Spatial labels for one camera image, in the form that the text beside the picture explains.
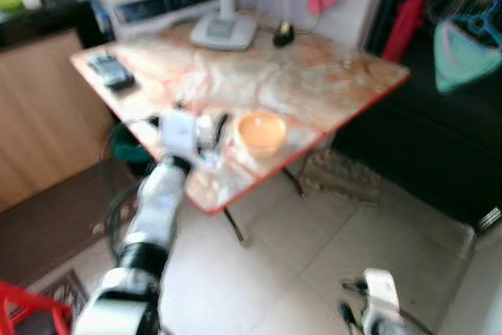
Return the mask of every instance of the teal cloth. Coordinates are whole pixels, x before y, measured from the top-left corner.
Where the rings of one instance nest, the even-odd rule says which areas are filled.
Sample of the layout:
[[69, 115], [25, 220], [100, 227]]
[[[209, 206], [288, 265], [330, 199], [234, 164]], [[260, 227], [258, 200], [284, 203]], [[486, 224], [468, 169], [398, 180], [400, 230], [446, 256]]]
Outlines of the teal cloth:
[[487, 48], [462, 32], [451, 20], [435, 30], [436, 86], [449, 93], [502, 65], [502, 52]]

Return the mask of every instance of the wooden cabinet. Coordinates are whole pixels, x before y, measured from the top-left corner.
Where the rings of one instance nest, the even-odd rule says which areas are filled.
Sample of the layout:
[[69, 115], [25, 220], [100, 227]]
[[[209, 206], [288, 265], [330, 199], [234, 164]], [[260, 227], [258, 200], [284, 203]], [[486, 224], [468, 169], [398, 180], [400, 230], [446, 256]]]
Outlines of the wooden cabinet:
[[0, 212], [96, 164], [111, 117], [70, 64], [74, 32], [0, 53]]

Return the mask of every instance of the fan base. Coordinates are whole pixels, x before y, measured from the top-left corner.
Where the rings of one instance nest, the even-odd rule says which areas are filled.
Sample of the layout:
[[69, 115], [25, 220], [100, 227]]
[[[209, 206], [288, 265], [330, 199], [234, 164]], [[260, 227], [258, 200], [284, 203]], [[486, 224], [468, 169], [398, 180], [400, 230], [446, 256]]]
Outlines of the fan base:
[[205, 15], [191, 32], [191, 41], [217, 50], [244, 50], [251, 46], [256, 34], [254, 19], [237, 15], [233, 20], [223, 20], [219, 13]]

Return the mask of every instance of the doormat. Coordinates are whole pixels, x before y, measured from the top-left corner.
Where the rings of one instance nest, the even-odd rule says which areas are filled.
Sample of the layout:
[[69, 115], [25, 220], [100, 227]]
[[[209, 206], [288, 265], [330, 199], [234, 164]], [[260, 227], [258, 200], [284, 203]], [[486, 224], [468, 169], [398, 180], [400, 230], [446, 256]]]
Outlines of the doormat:
[[0, 216], [0, 280], [29, 286], [100, 239], [108, 205], [101, 180], [117, 191], [134, 183], [122, 161], [101, 168], [101, 177], [94, 166]]
[[[74, 321], [82, 313], [89, 300], [89, 294], [74, 270], [68, 271], [37, 294], [69, 305], [72, 308]], [[11, 315], [17, 315], [20, 311], [21, 309], [16, 309]], [[53, 317], [50, 313], [35, 312], [16, 325], [16, 333], [19, 335], [55, 334]]]
[[380, 174], [331, 149], [309, 157], [300, 180], [314, 189], [361, 204], [376, 206], [380, 201]]

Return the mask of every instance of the red table edge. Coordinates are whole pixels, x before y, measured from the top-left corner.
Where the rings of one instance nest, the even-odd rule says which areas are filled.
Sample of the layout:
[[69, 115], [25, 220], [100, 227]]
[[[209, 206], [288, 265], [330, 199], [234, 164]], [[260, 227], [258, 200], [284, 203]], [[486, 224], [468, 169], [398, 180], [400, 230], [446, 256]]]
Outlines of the red table edge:
[[[108, 99], [108, 96], [101, 96], [100, 95], [100, 92], [98, 91], [97, 87], [95, 85], [92, 85], [89, 83], [89, 81], [87, 80], [87, 77], [86, 75], [84, 75], [84, 72], [82, 72], [80, 69], [78, 69], [78, 61], [76, 58], [77, 55], [80, 55], [82, 53], [78, 53], [78, 54], [75, 54], [72, 58], [71, 58], [71, 62], [72, 62], [72, 65], [74, 66], [74, 68], [78, 71], [78, 73], [85, 79], [85, 81], [87, 82], [87, 84], [93, 89], [93, 91], [100, 97], [100, 99], [115, 113], [115, 115], [117, 116], [117, 118], [119, 118], [122, 122], [126, 122], [122, 119], [122, 117], [119, 115], [119, 109], [118, 109], [118, 105], [117, 104], [113, 104], [114, 101]], [[230, 199], [229, 201], [225, 202], [223, 205], [219, 206], [217, 209], [215, 210], [212, 210], [212, 211], [208, 211], [206, 209], [203, 209], [194, 199], [192, 199], [190, 197], [189, 194], [185, 193], [185, 196], [187, 197], [187, 199], [195, 206], [197, 207], [199, 210], [201, 210], [203, 213], [207, 214], [208, 216], [216, 216], [216, 215], [219, 215], [220, 213], [222, 213], [223, 211], [225, 211], [225, 209], [227, 207], [229, 207], [230, 205], [232, 205], [233, 203], [237, 202], [238, 200], [240, 200], [243, 196], [245, 196], [246, 194], [248, 194], [249, 192], [251, 192], [252, 190], [254, 190], [256, 187], [258, 187], [260, 184], [262, 184], [265, 180], [267, 180], [269, 177], [277, 174], [279, 172], [279, 170], [281, 170], [282, 168], [286, 167], [287, 165], [289, 165], [291, 162], [295, 161], [297, 158], [299, 158], [300, 156], [304, 155], [305, 153], [307, 153], [308, 151], [310, 151], [316, 144], [319, 144], [320, 142], [322, 142], [324, 139], [330, 137], [331, 135], [333, 135], [339, 128], [345, 126], [346, 124], [348, 124], [352, 119], [356, 118], [358, 115], [360, 115], [361, 113], [363, 113], [364, 111], [366, 111], [369, 107], [371, 107], [372, 105], [374, 105], [375, 103], [377, 103], [378, 101], [380, 101], [382, 98], [384, 98], [385, 96], [387, 96], [388, 94], [392, 93], [394, 90], [396, 90], [398, 87], [402, 86], [405, 82], [408, 81], [409, 79], [409, 76], [411, 75], [411, 73], [408, 71], [407, 75], [402, 78], [401, 80], [399, 80], [394, 86], [392, 86], [391, 88], [389, 88], [388, 90], [386, 90], [385, 92], [381, 93], [380, 95], [376, 96], [375, 98], [373, 98], [371, 101], [369, 101], [367, 104], [365, 104], [365, 106], [361, 107], [359, 110], [357, 110], [354, 114], [350, 115], [349, 117], [347, 117], [346, 119], [344, 119], [343, 121], [341, 121], [339, 124], [337, 124], [336, 126], [334, 126], [330, 131], [326, 132], [326, 133], [323, 133], [320, 137], [318, 137], [316, 140], [314, 140], [312, 143], [310, 143], [306, 148], [302, 149], [301, 151], [298, 151], [297, 153], [291, 155], [288, 159], [286, 159], [283, 163], [279, 164], [276, 168], [274, 168], [273, 170], [271, 170], [270, 172], [268, 172], [267, 174], [263, 175], [262, 177], [260, 177], [256, 182], [254, 182], [253, 184], [251, 184], [249, 187], [245, 188], [244, 190], [240, 191], [236, 196], [234, 196], [232, 199]], [[141, 137], [140, 135], [134, 131], [133, 129], [130, 129], [128, 127], [129, 131], [132, 132], [136, 138], [141, 142]], [[143, 142], [141, 142], [141, 144], [148, 150], [148, 152], [153, 156], [154, 153], [153, 153], [153, 148], [152, 146], [148, 146], [148, 145], [145, 145]]]

